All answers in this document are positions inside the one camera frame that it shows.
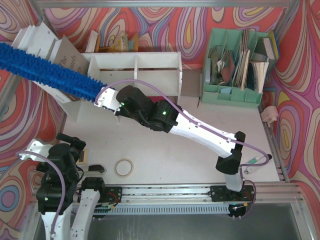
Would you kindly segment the blue microfiber duster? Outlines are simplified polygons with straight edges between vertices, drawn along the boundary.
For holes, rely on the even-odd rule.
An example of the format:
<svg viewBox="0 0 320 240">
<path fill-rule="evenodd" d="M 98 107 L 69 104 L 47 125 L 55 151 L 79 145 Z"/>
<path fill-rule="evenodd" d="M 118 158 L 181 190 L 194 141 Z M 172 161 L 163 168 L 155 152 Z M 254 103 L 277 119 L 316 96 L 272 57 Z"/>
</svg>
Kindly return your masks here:
<svg viewBox="0 0 320 240">
<path fill-rule="evenodd" d="M 25 79 L 95 102 L 107 85 L 2 42 L 0 68 Z"/>
</svg>

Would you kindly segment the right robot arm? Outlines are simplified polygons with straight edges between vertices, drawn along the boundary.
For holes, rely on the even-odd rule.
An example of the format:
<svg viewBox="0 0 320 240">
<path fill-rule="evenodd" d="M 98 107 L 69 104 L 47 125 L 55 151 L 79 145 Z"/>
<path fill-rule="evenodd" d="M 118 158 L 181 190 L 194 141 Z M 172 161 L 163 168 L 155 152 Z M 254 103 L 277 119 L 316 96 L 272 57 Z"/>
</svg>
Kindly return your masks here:
<svg viewBox="0 0 320 240">
<path fill-rule="evenodd" d="M 182 136 L 206 146 L 218 155 L 215 168 L 224 174 L 226 188 L 240 192 L 243 188 L 239 166 L 242 143 L 246 135 L 227 133 L 189 114 L 169 99 L 153 102 L 140 89 L 128 85 L 116 94 L 120 116 L 130 118 L 156 132 Z"/>
</svg>

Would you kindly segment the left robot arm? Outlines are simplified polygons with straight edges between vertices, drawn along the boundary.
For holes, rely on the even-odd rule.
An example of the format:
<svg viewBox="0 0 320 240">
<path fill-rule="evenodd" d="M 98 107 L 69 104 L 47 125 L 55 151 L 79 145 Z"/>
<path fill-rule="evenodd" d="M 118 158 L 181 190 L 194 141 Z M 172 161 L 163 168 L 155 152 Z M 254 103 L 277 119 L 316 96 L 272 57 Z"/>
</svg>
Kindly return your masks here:
<svg viewBox="0 0 320 240">
<path fill-rule="evenodd" d="M 43 172 L 36 193 L 38 211 L 47 240 L 86 240 L 93 213 L 106 192 L 101 177 L 79 175 L 76 165 L 86 143 L 77 137 L 58 133 L 61 142 L 49 147 L 46 161 L 37 166 Z"/>
</svg>

